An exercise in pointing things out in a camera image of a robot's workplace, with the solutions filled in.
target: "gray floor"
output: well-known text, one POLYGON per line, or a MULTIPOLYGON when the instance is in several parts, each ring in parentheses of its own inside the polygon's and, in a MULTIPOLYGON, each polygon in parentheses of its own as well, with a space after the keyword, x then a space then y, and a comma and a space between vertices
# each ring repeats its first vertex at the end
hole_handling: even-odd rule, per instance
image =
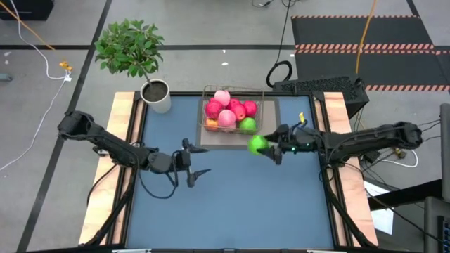
MULTIPOLYGON (((415 0, 423 22, 436 45, 450 45, 450 18, 447 0, 415 0)), ((47 22, 29 22, 50 44, 88 44, 92 40, 105 0, 56 0, 47 22)), ((367 15, 371 0, 307 0, 297 3, 292 15, 367 15)), ((377 15, 410 15, 405 0, 380 0, 377 15)), ((285 7, 275 0, 270 8, 252 7, 250 0, 113 0, 106 24, 124 18, 142 18, 154 22, 166 45, 189 44, 278 44, 285 7)), ((0 20, 0 44, 23 44, 17 36, 17 24, 0 20)), ((28 32, 24 37, 39 44, 28 32)), ((290 24, 284 44, 293 44, 290 24)), ((16 158, 30 144, 41 116, 60 85, 45 77, 44 61, 35 51, 0 51, 0 72, 15 78, 0 84, 0 167, 16 158)), ((33 149, 19 162, 0 171, 0 252, 14 252, 30 214, 40 182, 56 140, 56 126, 72 96, 86 51, 44 52, 49 58, 51 75, 63 71, 57 64, 66 58, 75 71, 47 115, 33 149)), ((265 76, 276 59, 270 50, 163 51, 165 59, 154 75, 165 79, 175 91, 201 90, 207 84, 231 84, 266 89, 265 76)), ((291 60, 291 51, 282 51, 281 59, 291 60)), ((283 70, 273 80, 284 76, 283 70)), ((112 76, 92 63, 86 76, 78 110, 91 113, 99 124, 108 121, 113 94, 139 89, 142 79, 112 76)), ((448 93, 369 92, 371 102, 364 110, 366 127, 408 120, 429 122, 437 119, 440 103, 450 102, 448 93)), ((438 128, 425 136, 438 134, 438 128)), ((381 163, 374 170, 387 183, 398 188, 440 177, 439 139, 418 149, 419 165, 410 169, 381 163)), ((413 162, 412 155, 404 161, 413 162)), ((91 145, 65 142, 49 193, 36 224, 28 250, 73 247, 86 211, 86 195, 93 182, 97 157, 91 145)))

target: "white cable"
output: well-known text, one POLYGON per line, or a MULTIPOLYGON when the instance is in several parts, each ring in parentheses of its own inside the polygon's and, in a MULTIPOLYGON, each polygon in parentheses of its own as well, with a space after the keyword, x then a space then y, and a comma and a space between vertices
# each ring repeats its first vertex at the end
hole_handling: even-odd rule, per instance
POLYGON ((402 164, 402 163, 400 163, 400 162, 395 162, 395 161, 390 161, 390 160, 385 160, 385 159, 383 159, 383 160, 381 160, 381 161, 382 161, 382 162, 390 162, 390 163, 397 164, 397 165, 400 165, 400 166, 403 166, 403 167, 406 167, 406 168, 416 168, 417 165, 419 164, 419 158, 417 157, 417 154, 416 154, 416 152, 415 152, 414 150, 411 150, 411 152, 412 152, 412 153, 414 154, 414 156, 416 157, 416 163, 415 163, 414 165, 402 164))
MULTIPOLYGON (((19 17, 20 17, 20 16, 19 16, 19 12, 17 11, 17 8, 15 7, 14 1, 13 1, 13 0, 10 0, 10 2, 11 2, 11 5, 13 6, 13 8, 14 8, 15 14, 16 14, 17 17, 19 18, 19 17)), ((28 43, 28 41, 26 41, 26 40, 23 39, 23 37, 22 37, 22 32, 20 31, 20 27, 21 27, 20 22, 17 21, 17 23, 18 23, 18 31, 19 31, 19 37, 20 37, 20 39, 22 39, 23 42, 25 42, 26 44, 32 46, 34 49, 36 49, 37 53, 39 53, 39 54, 42 56, 42 58, 45 60, 47 77, 50 78, 50 79, 53 79, 53 80, 61 80, 61 79, 66 78, 67 75, 68 75, 67 72, 66 72, 66 75, 65 75, 64 77, 51 77, 51 76, 49 75, 49 61, 47 60, 47 57, 45 57, 45 55, 44 55, 39 49, 37 49, 37 47, 36 47, 35 45, 33 45, 33 44, 31 44, 31 43, 28 43)))
POLYGON ((37 127, 36 133, 34 133, 33 139, 31 141, 31 145, 27 148, 27 150, 22 153, 19 157, 15 158, 14 160, 10 161, 9 163, 7 163, 5 166, 3 166, 2 168, 0 168, 0 171, 2 171, 3 169, 5 169, 6 167, 8 167, 9 165, 13 164, 14 162, 17 162, 20 158, 22 158, 26 153, 28 153, 28 151, 30 151, 30 149, 33 147, 34 145, 34 141, 36 140, 37 134, 39 133, 39 130, 41 130, 41 126, 42 123, 44 123, 44 119, 45 116, 47 116, 47 114, 50 112, 51 107, 53 106, 53 102, 55 101, 56 97, 58 96, 58 94, 60 93, 61 89, 63 88, 65 83, 65 80, 63 80, 63 83, 61 84, 61 86, 59 86, 58 92, 56 92, 55 96, 53 97, 53 99, 50 102, 50 106, 47 109, 47 111, 44 113, 44 116, 42 116, 41 122, 39 123, 39 126, 37 127))

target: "potted plant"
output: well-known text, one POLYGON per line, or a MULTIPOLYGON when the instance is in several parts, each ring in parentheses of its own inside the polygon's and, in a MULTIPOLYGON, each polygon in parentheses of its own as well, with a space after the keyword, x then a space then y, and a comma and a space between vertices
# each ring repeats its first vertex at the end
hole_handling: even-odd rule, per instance
POLYGON ((153 25, 143 25, 143 20, 113 23, 103 31, 101 38, 95 42, 98 55, 102 60, 101 69, 108 68, 111 74, 126 71, 128 77, 145 77, 146 82, 141 87, 141 97, 158 113, 170 109, 169 86, 161 79, 150 79, 159 69, 158 61, 162 61, 157 46, 164 40, 154 31, 153 25))

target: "soil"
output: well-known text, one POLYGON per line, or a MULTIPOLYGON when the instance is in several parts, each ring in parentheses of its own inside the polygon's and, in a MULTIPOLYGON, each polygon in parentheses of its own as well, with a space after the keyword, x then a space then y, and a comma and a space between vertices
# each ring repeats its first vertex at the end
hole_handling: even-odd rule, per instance
POLYGON ((162 82, 152 82, 143 90, 143 97, 150 102, 158 102, 167 94, 167 86, 162 82))

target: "white pot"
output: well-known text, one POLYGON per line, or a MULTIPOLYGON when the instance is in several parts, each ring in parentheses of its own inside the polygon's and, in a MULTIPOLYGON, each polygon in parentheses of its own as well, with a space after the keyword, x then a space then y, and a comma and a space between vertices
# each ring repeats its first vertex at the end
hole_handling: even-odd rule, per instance
POLYGON ((145 84, 143 84, 143 86, 141 87, 141 98, 142 100, 144 100, 149 106, 152 107, 152 109, 157 112, 157 113, 166 113, 168 110, 170 110, 170 107, 172 106, 172 103, 170 101, 170 90, 169 90, 169 85, 167 85, 166 82, 162 81, 161 79, 152 79, 150 80, 151 82, 161 82, 163 84, 165 84, 165 86, 167 87, 167 94, 164 98, 162 98, 159 101, 156 102, 151 102, 146 100, 143 97, 143 91, 144 89, 147 87, 148 82, 146 82, 145 84))

